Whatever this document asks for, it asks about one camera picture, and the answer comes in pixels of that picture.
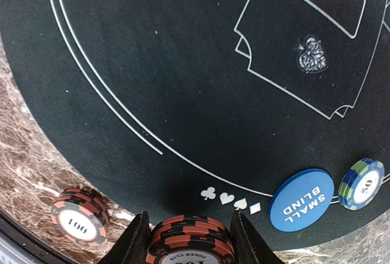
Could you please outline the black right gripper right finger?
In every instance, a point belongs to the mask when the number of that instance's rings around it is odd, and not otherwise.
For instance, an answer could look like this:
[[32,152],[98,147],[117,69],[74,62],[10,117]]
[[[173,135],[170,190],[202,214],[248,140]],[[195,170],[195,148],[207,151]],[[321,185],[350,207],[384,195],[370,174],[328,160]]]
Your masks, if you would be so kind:
[[282,264],[244,213],[233,213],[230,235],[235,249],[235,263]]

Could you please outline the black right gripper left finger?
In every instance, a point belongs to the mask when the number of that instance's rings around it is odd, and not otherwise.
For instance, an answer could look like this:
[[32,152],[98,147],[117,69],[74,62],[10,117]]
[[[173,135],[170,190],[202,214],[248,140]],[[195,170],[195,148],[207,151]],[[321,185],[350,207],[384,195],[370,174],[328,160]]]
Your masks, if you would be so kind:
[[149,214],[137,214],[116,243],[97,264],[145,264],[151,239]]

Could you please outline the brown white chip stack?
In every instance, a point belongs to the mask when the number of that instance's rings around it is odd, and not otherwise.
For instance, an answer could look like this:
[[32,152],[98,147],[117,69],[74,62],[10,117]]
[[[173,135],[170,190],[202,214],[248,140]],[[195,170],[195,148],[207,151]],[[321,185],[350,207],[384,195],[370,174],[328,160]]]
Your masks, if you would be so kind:
[[71,187],[63,190],[53,203],[51,220],[67,239],[95,247],[106,241],[110,215],[100,192]]

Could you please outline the blue small blind button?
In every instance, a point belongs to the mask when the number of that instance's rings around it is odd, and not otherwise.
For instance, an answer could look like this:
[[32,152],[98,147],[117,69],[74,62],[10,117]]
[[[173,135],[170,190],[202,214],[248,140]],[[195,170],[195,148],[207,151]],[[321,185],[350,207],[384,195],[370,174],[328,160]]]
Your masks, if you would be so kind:
[[295,232],[315,223],[328,209],[335,185],[322,169],[296,173],[277,189],[269,206],[271,224],[282,232]]

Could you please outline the blue chip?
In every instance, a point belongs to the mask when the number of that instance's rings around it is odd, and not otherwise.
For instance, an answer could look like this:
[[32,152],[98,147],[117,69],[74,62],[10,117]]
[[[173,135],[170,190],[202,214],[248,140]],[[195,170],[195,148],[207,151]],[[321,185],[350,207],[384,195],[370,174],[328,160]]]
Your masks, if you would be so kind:
[[339,203],[349,210],[360,210],[377,195],[385,177],[384,165],[363,158],[345,173],[338,188]]

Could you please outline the round black poker mat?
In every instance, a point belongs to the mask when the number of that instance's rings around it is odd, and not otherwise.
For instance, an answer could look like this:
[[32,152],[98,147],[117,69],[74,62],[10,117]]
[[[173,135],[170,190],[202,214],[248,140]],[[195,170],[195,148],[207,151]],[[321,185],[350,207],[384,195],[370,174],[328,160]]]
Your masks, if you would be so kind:
[[297,232],[268,215],[302,170],[389,166],[389,0],[1,0],[1,37],[58,151],[153,223],[240,209],[280,251],[389,210],[384,183]]

